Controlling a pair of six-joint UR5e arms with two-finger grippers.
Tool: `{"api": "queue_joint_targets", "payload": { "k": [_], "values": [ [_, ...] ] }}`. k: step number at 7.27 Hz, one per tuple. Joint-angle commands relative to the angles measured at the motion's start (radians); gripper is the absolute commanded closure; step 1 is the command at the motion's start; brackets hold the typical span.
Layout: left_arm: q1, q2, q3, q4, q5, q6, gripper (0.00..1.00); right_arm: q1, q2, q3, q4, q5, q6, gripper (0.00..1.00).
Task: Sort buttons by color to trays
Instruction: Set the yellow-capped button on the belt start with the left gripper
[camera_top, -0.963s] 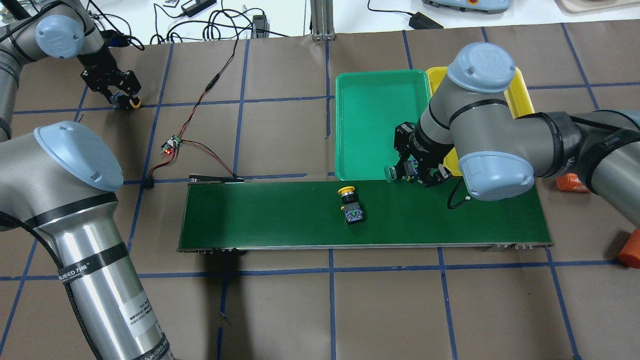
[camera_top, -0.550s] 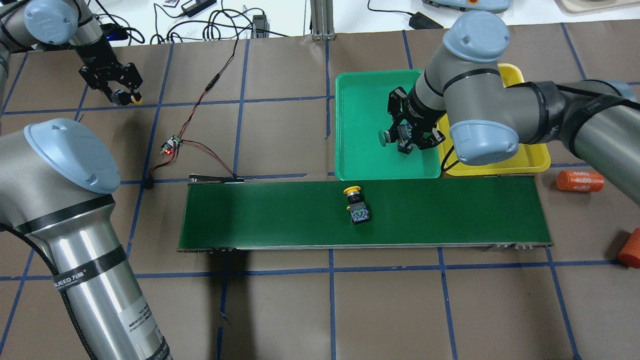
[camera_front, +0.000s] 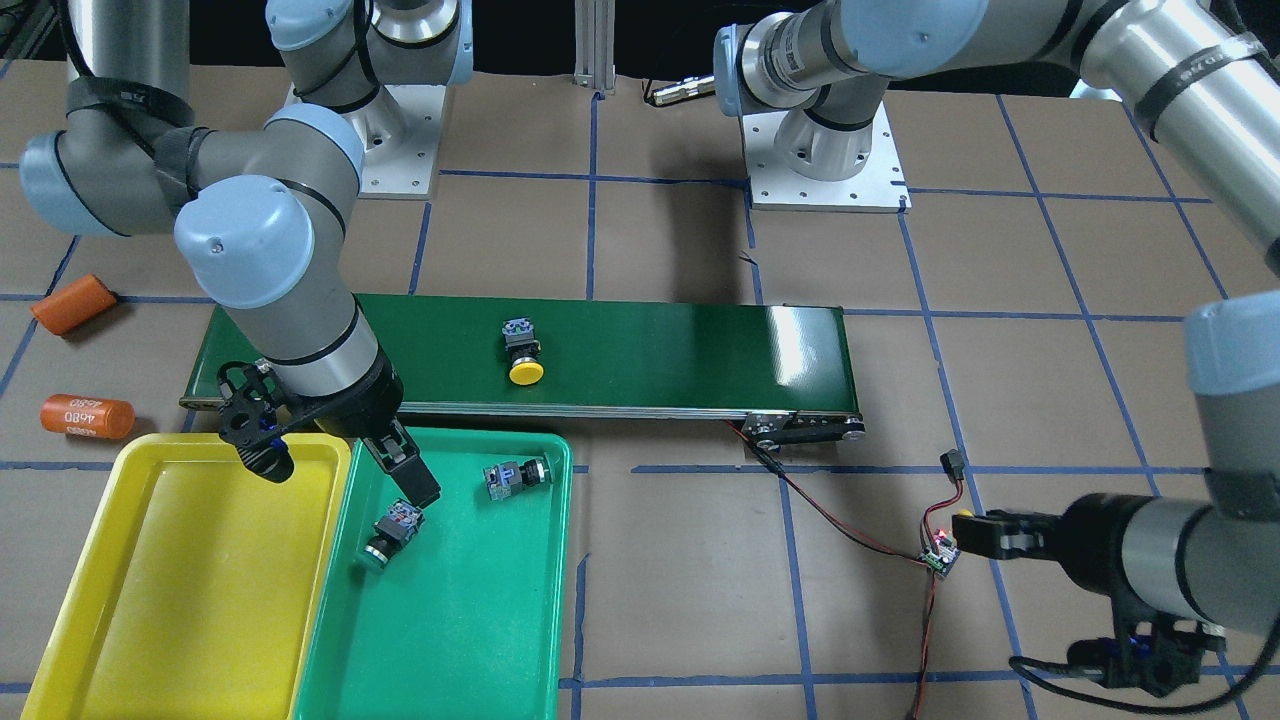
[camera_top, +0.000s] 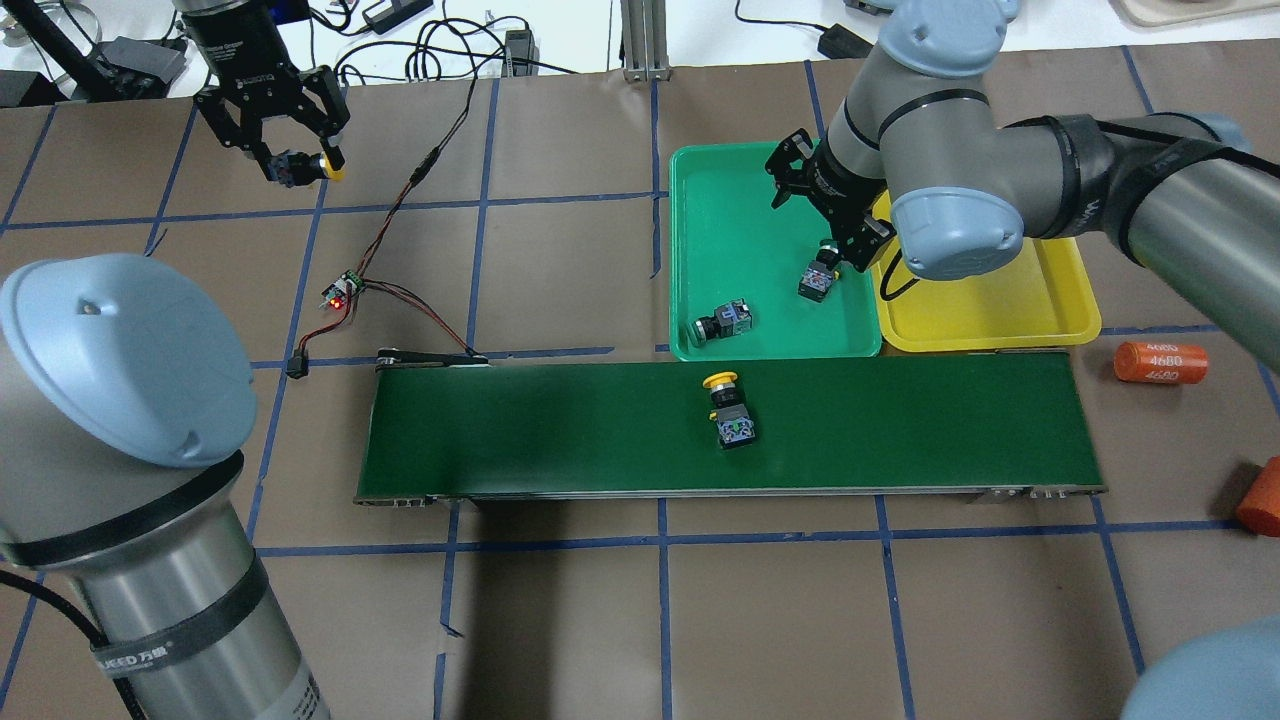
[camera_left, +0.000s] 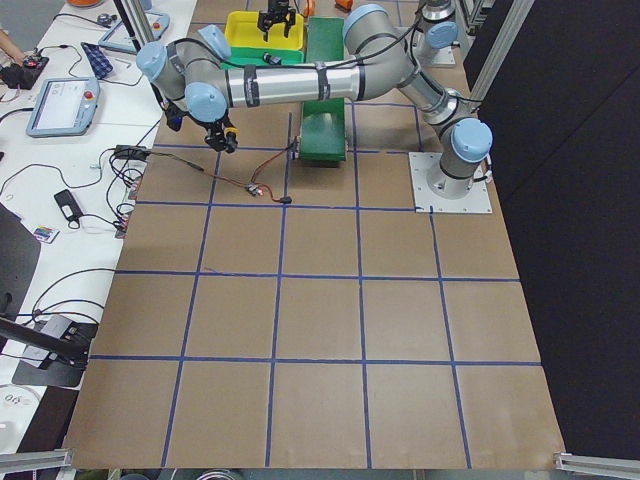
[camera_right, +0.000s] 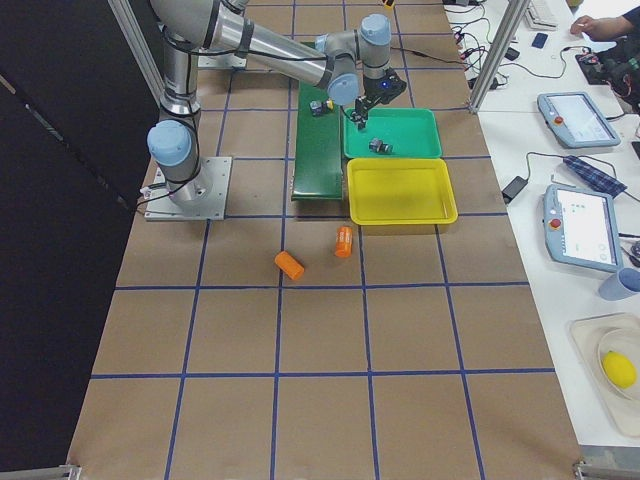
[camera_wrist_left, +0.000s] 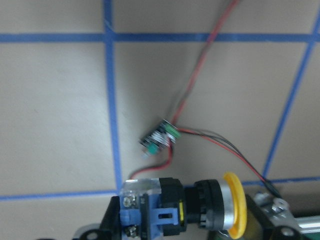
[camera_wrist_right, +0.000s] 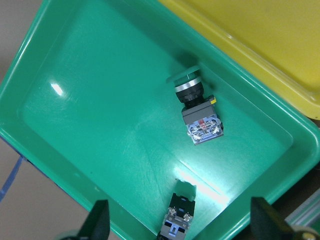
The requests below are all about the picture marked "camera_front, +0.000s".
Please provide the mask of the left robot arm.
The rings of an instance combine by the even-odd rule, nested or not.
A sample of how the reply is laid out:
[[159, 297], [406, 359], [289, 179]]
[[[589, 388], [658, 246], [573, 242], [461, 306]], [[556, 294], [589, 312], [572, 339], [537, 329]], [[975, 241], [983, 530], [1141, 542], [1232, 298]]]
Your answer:
[[988, 505], [1060, 465], [1073, 582], [1277, 618], [1277, 81], [1198, 1], [819, 1], [716, 31], [751, 205], [904, 233]]

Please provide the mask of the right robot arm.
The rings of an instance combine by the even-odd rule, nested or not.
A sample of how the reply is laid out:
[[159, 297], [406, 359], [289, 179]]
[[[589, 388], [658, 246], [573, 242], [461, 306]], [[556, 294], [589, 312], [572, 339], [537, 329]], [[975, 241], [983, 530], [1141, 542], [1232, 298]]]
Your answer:
[[439, 484], [397, 413], [403, 383], [338, 264], [366, 160], [402, 138], [394, 85], [474, 68], [467, 1], [270, 1], [292, 100], [260, 129], [200, 126], [184, 1], [56, 1], [67, 127], [19, 163], [31, 206], [78, 236], [173, 233], [204, 292], [257, 351], [218, 373], [221, 438], [253, 474], [293, 471], [284, 436], [362, 442], [417, 509]]

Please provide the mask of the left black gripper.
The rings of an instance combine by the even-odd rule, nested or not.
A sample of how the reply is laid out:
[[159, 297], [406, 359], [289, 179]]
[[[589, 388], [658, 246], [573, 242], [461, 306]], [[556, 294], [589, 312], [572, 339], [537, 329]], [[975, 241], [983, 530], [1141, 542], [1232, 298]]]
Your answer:
[[993, 509], [952, 515], [957, 547], [996, 561], [1032, 559], [1056, 562], [1073, 583], [1096, 594], [1129, 588], [1123, 570], [1123, 538], [1149, 496], [1092, 493], [1060, 514]]

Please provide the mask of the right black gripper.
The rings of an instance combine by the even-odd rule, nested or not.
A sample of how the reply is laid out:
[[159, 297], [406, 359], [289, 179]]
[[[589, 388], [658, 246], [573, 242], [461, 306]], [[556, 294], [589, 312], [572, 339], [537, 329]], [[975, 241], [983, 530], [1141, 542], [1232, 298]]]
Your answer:
[[429, 507], [440, 498], [439, 482], [397, 416], [404, 384], [385, 351], [375, 354], [372, 365], [358, 380], [333, 395], [303, 395], [285, 383], [283, 366], [273, 366], [270, 377], [276, 383], [276, 401], [289, 419], [279, 430], [236, 438], [236, 452], [248, 471], [271, 483], [289, 480], [294, 461], [284, 434], [316, 427], [335, 437], [371, 442], [379, 466], [416, 509]]

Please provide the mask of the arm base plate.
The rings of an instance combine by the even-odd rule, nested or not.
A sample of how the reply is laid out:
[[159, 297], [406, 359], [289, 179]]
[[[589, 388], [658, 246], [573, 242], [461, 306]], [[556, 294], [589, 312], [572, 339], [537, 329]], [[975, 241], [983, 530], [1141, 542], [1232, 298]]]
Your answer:
[[361, 199], [429, 200], [436, 174], [436, 155], [444, 126], [447, 87], [439, 85], [381, 85], [376, 92], [360, 81], [353, 90], [326, 88], [310, 100], [370, 101], [342, 117], [365, 146]]
[[805, 111], [739, 119], [751, 204], [760, 210], [902, 213], [913, 200], [886, 106], [869, 126], [836, 131]]

